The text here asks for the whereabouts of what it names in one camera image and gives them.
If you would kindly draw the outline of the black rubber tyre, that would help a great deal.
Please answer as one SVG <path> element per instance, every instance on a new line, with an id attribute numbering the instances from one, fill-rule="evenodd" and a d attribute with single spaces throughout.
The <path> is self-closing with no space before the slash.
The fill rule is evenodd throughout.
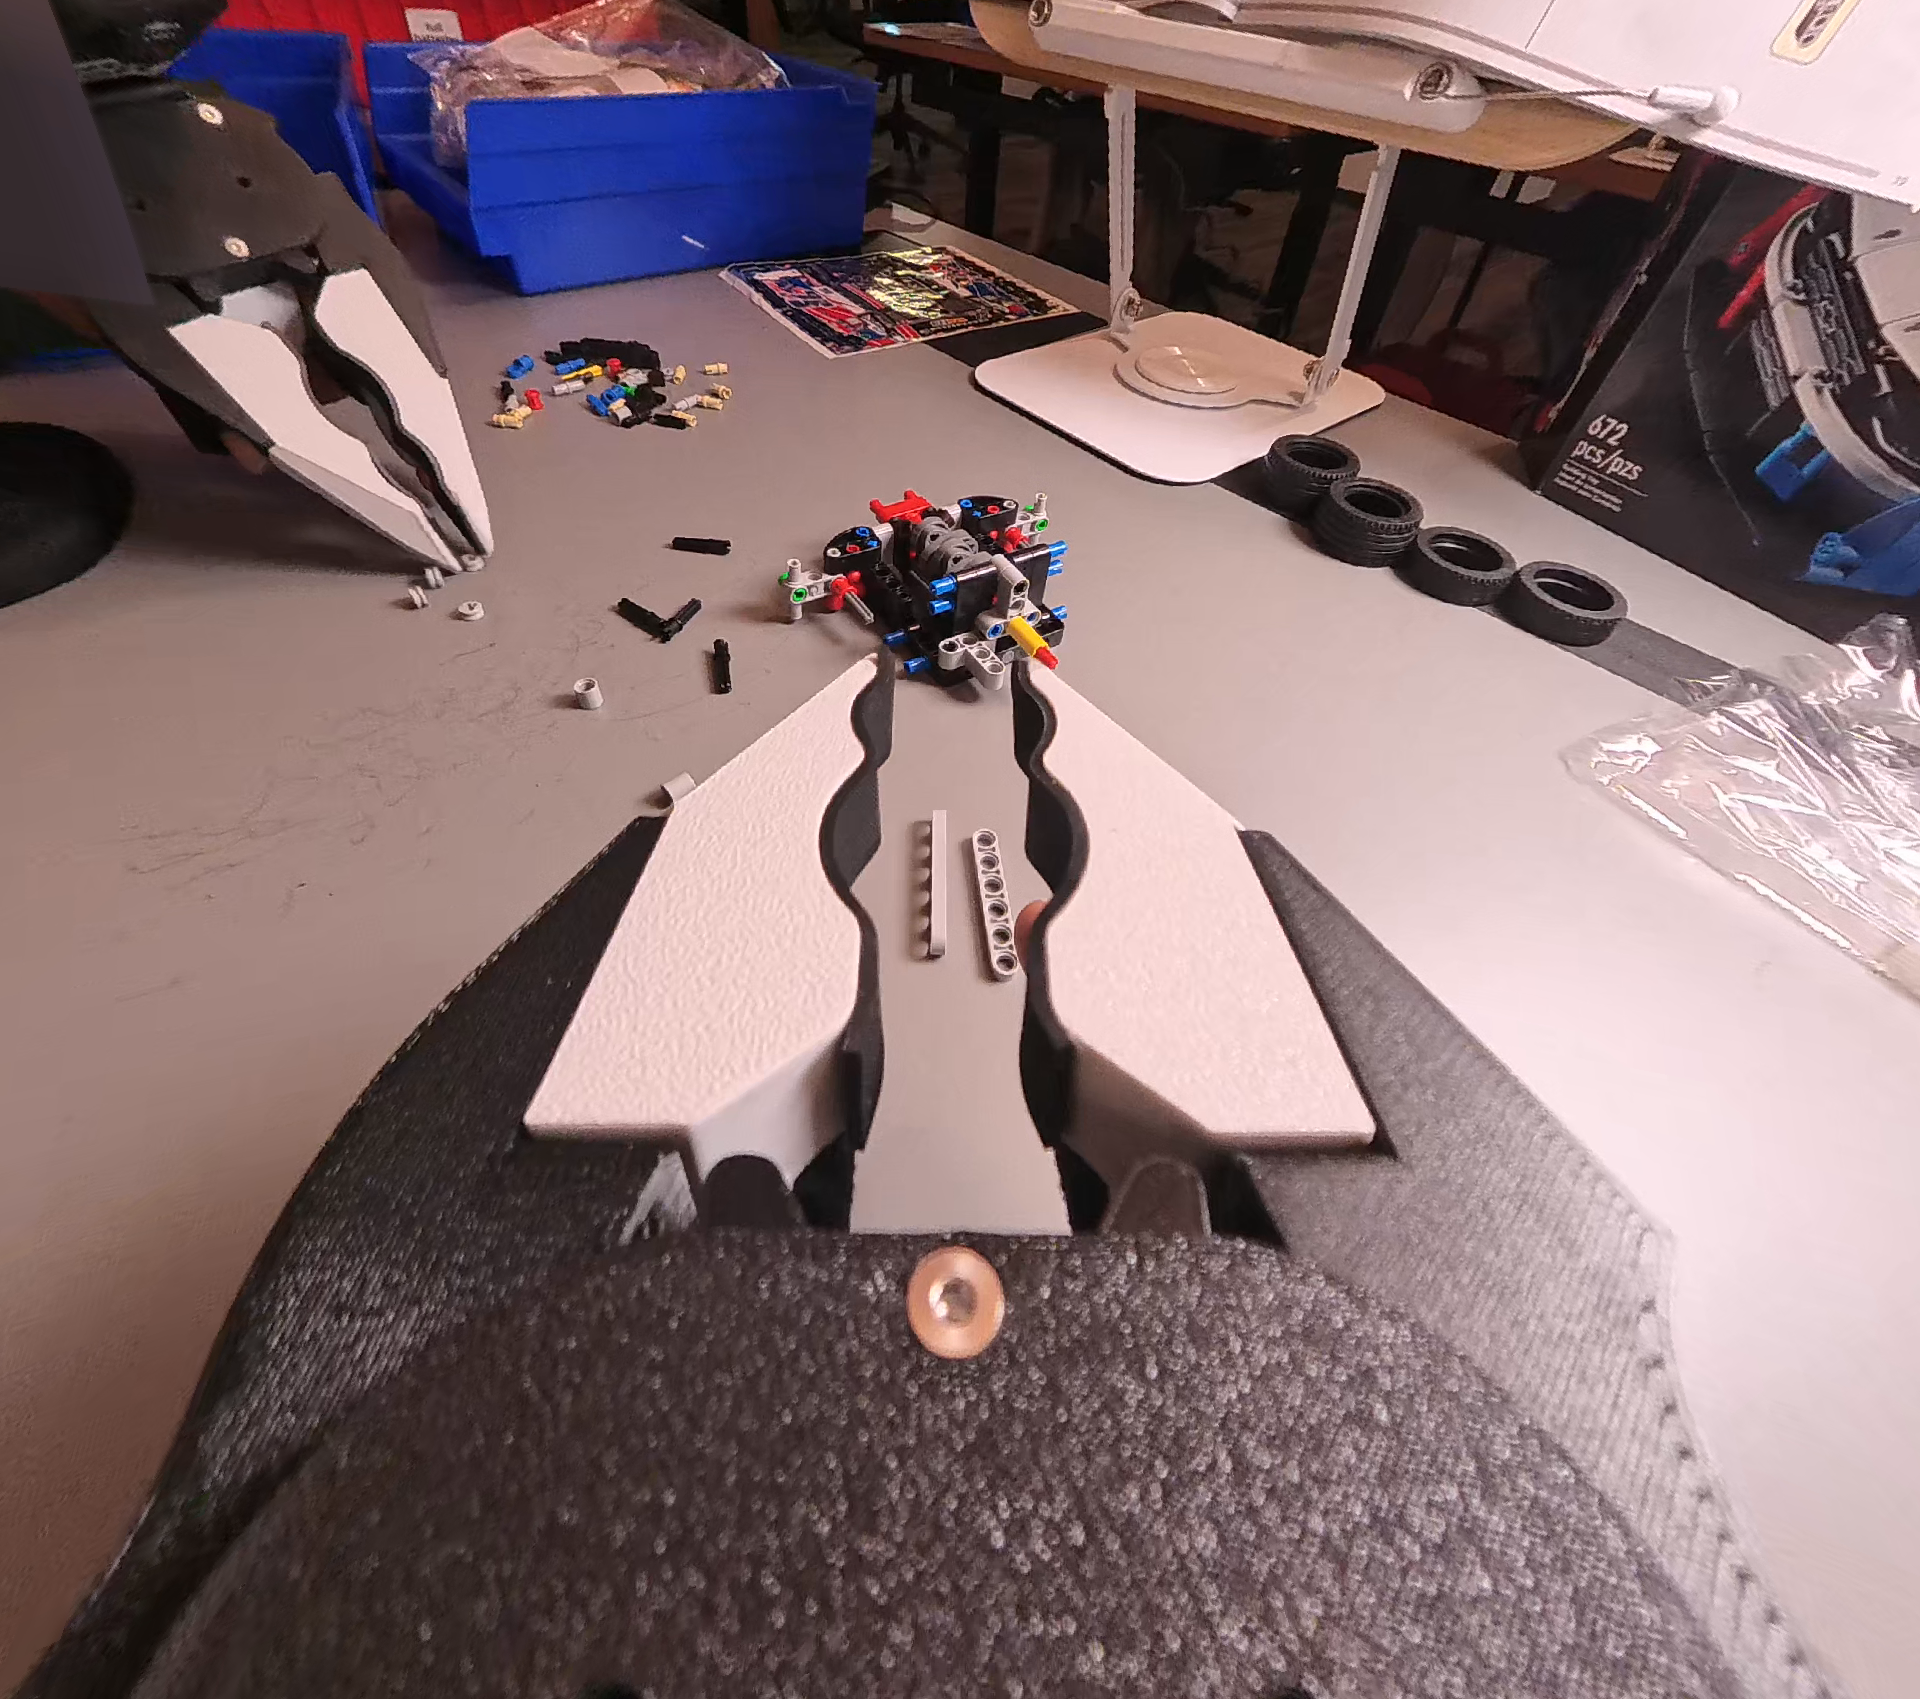
<path id="1" fill-rule="evenodd" d="M 1329 487 L 1307 513 L 1316 548 L 1353 567 L 1390 567 L 1424 528 L 1424 505 L 1403 487 L 1351 478 Z"/>
<path id="2" fill-rule="evenodd" d="M 1420 528 L 1398 559 L 1398 576 L 1453 608 L 1494 608 L 1515 582 L 1514 556 L 1466 528 Z"/>
<path id="3" fill-rule="evenodd" d="M 1323 497 L 1361 478 L 1356 451 L 1323 434 L 1277 437 L 1261 461 L 1268 504 L 1286 515 L 1307 515 Z"/>
<path id="4" fill-rule="evenodd" d="M 1533 637 L 1564 650 L 1593 650 L 1627 618 L 1627 597 L 1593 572 L 1535 559 L 1515 570 L 1497 610 Z"/>

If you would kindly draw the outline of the lego sticker sheet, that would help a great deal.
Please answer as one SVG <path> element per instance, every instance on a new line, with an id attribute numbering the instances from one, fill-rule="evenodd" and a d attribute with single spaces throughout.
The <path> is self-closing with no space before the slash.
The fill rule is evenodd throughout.
<path id="1" fill-rule="evenodd" d="M 947 245 L 736 263 L 722 266 L 721 277 L 828 359 L 855 359 L 1074 312 L 1069 302 L 1025 279 Z"/>

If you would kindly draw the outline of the pile of small lego pieces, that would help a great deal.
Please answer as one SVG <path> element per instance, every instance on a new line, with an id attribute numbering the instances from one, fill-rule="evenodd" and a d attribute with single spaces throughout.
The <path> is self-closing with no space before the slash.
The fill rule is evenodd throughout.
<path id="1" fill-rule="evenodd" d="M 489 425 L 521 431 L 532 416 L 565 405 L 618 431 L 690 433 L 703 413 L 732 405 L 732 369 L 663 364 L 656 347 L 637 341 L 578 337 L 537 357 L 513 357 L 495 381 Z"/>

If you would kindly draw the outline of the wooden background table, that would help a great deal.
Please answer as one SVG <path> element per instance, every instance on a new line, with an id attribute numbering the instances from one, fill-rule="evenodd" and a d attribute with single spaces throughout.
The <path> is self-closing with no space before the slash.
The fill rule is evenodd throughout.
<path id="1" fill-rule="evenodd" d="M 996 51 L 973 27 L 881 22 L 865 27 L 862 47 L 881 62 L 899 62 L 913 79 L 939 68 L 954 84 L 959 122 L 986 145 L 1006 134 L 1061 136 L 1103 125 L 1097 76 L 1065 63 L 1025 66 Z M 1179 84 L 1168 94 L 1142 89 L 1137 109 L 1144 119 L 1238 131 L 1284 148 L 1313 148 L 1326 139 L 1338 157 L 1370 148 L 1385 134 L 1382 125 L 1338 113 L 1307 112 L 1292 122 L 1275 119 L 1268 103 L 1211 96 L 1196 84 Z M 1483 122 L 1460 134 L 1415 131 L 1407 148 L 1488 170 L 1568 178 L 1584 190 L 1638 200 L 1658 199 L 1678 164 L 1677 141 L 1660 152 L 1647 131 L 1619 128 L 1571 103 L 1521 103 L 1515 120 Z"/>

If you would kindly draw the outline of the white book stand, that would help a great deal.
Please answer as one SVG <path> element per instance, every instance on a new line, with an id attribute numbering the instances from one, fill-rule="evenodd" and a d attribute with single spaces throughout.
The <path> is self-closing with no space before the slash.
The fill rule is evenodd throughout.
<path id="1" fill-rule="evenodd" d="M 1259 457 L 1273 434 L 1344 424 L 1382 405 L 1346 366 L 1358 297 L 1409 133 L 1460 134 L 1490 96 L 1446 60 L 1384 44 L 1311 44 L 1235 27 L 1144 15 L 1116 0 L 1028 0 L 1022 56 L 1069 56 L 1100 70 L 1107 133 L 1107 320 L 1097 331 L 1015 353 L 974 385 L 1094 453 L 1160 485 L 1203 485 Z M 1311 357 L 1248 325 L 1200 312 L 1147 312 L 1135 290 L 1137 88 L 1193 76 L 1218 96 L 1307 101 L 1358 122 L 1379 147 L 1362 197 L 1331 336 Z"/>

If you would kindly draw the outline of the lego set box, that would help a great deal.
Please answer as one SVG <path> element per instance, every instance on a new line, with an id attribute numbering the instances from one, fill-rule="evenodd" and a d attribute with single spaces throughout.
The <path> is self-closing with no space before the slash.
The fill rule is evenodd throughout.
<path id="1" fill-rule="evenodd" d="M 1560 509 L 1817 637 L 1917 610 L 1917 217 L 1689 153 L 1526 444 Z"/>

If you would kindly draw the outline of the dark rounded object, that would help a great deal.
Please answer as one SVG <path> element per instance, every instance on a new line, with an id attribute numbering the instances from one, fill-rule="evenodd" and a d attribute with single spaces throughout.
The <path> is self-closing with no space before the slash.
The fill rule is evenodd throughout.
<path id="1" fill-rule="evenodd" d="M 105 559 L 135 505 L 105 444 L 52 424 L 3 424 L 3 608 Z"/>

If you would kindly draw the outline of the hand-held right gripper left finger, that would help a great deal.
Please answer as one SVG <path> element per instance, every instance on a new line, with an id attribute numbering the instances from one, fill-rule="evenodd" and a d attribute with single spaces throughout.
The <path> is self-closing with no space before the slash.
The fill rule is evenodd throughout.
<path id="1" fill-rule="evenodd" d="M 697 1183 L 768 1160 L 847 1226 L 882 1077 L 876 926 L 896 667 L 857 659 L 672 799 L 523 1111 L 535 1138 L 645 1138 Z"/>

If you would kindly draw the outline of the blue storage bin with bags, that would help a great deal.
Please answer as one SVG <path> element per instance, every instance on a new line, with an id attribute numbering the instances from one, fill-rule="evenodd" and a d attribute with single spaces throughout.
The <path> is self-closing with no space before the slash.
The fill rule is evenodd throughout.
<path id="1" fill-rule="evenodd" d="M 385 173 L 521 296 L 852 250 L 876 82 L 777 62 L 787 82 L 765 93 L 480 99 L 456 174 L 436 164 L 414 47 L 363 47 Z"/>

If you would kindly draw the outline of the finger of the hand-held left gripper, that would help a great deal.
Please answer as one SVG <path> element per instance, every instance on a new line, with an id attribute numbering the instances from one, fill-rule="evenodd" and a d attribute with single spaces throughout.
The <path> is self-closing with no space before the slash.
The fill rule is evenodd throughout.
<path id="1" fill-rule="evenodd" d="M 414 464 L 447 520 L 480 558 L 493 552 L 489 502 L 443 369 L 369 269 L 319 279 L 311 325 L 350 369 L 357 398 Z"/>
<path id="2" fill-rule="evenodd" d="M 423 504 L 372 464 L 358 437 L 323 416 L 305 369 L 281 336 L 256 322 L 208 312 L 170 325 L 170 341 L 236 406 L 282 472 L 428 567 L 461 570 L 463 551 Z"/>

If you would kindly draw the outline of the plastic bags in bin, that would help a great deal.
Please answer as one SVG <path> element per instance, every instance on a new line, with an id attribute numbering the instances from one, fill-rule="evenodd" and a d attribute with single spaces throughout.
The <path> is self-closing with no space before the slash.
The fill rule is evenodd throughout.
<path id="1" fill-rule="evenodd" d="M 665 96 L 787 84 L 771 54 L 680 0 L 598 0 L 491 42 L 411 51 L 424 70 L 434 159 L 467 168 L 467 107 L 480 99 Z"/>

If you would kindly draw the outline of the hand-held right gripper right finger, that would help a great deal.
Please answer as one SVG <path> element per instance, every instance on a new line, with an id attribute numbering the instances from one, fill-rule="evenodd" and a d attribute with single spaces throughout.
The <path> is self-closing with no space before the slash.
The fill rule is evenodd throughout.
<path id="1" fill-rule="evenodd" d="M 1020 668 L 1022 850 L 1049 888 L 1025 967 L 1020 1086 L 1071 1231 L 1127 1180 L 1195 1171 L 1247 1223 L 1242 1158 L 1364 1154 L 1377 1112 L 1247 832 L 1061 675 Z"/>

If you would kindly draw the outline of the partly built lego model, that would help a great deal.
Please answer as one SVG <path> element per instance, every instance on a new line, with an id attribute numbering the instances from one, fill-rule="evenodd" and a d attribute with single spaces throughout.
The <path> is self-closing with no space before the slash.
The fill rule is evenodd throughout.
<path id="1" fill-rule="evenodd" d="M 787 559 L 777 604 L 793 623 L 849 614 L 906 679 L 996 693 L 1012 668 L 1061 663 L 1065 613 L 1046 589 L 1065 572 L 1046 493 L 968 493 L 938 505 L 906 490 L 834 535 L 815 563 Z"/>

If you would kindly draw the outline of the empty clear plastic bags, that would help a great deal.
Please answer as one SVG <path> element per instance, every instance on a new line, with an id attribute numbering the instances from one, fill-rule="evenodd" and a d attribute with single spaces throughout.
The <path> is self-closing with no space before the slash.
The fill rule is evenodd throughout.
<path id="1" fill-rule="evenodd" d="M 1573 745 L 1566 769 L 1917 998 L 1917 668 L 1906 618 Z"/>

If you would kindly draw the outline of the empty blue storage bin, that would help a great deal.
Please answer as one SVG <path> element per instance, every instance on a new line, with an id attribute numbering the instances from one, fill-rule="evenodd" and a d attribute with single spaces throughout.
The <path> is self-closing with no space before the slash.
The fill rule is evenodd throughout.
<path id="1" fill-rule="evenodd" d="M 317 173 L 341 179 L 358 207 L 379 219 L 366 109 L 357 93 L 353 44 L 317 30 L 208 30 L 173 66 L 183 82 L 210 82 L 266 113 Z"/>

